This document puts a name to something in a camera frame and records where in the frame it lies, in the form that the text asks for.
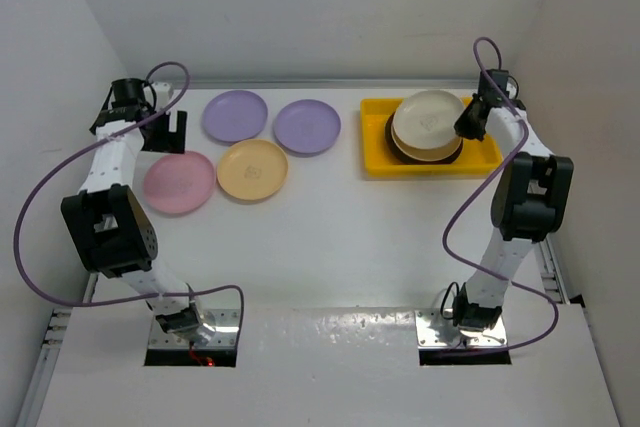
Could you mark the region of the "orange plate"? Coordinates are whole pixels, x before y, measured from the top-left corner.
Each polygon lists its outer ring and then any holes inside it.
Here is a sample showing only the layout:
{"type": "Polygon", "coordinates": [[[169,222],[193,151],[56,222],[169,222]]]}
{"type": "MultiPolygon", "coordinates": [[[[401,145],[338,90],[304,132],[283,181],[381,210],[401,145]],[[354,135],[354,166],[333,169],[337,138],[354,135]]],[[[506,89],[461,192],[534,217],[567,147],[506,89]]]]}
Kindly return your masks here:
{"type": "Polygon", "coordinates": [[[229,196],[258,202],[285,184],[289,162],[281,147],[264,139],[249,139],[229,147],[217,165],[217,182],[229,196]]]}
{"type": "Polygon", "coordinates": [[[463,141],[460,137],[455,137],[452,141],[448,142],[444,146],[436,148],[416,148],[405,143],[395,133],[394,129],[391,129],[391,138],[394,145],[399,151],[406,157],[412,160],[422,163],[446,163],[455,159],[462,150],[463,141]]]}

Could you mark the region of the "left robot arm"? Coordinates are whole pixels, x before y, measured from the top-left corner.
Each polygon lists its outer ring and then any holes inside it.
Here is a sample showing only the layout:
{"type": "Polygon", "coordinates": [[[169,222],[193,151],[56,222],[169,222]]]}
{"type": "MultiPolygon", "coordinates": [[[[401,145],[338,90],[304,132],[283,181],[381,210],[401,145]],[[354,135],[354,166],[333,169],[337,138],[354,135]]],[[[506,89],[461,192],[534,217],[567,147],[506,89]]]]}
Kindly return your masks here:
{"type": "Polygon", "coordinates": [[[136,125],[171,96],[168,84],[135,78],[111,84],[91,127],[101,145],[79,192],[62,200],[61,213],[87,271],[120,280],[145,296],[164,333],[203,344],[214,329],[206,323],[189,284],[160,257],[155,229],[132,190],[141,152],[186,157],[185,112],[178,114],[176,131],[170,131],[168,115],[142,128],[136,125]]]}

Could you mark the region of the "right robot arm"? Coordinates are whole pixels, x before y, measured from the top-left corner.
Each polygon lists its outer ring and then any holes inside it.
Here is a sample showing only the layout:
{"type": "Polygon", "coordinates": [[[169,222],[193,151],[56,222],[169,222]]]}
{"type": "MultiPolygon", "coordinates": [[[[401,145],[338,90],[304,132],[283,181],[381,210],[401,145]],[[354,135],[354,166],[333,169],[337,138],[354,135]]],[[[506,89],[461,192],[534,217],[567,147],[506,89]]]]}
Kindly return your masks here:
{"type": "Polygon", "coordinates": [[[484,331],[498,322],[504,297],[523,259],[563,221],[574,164],[544,145],[526,112],[501,97],[475,94],[456,121],[465,140],[490,135],[506,162],[490,207],[494,230],[473,275],[452,303],[452,323],[484,331]]]}

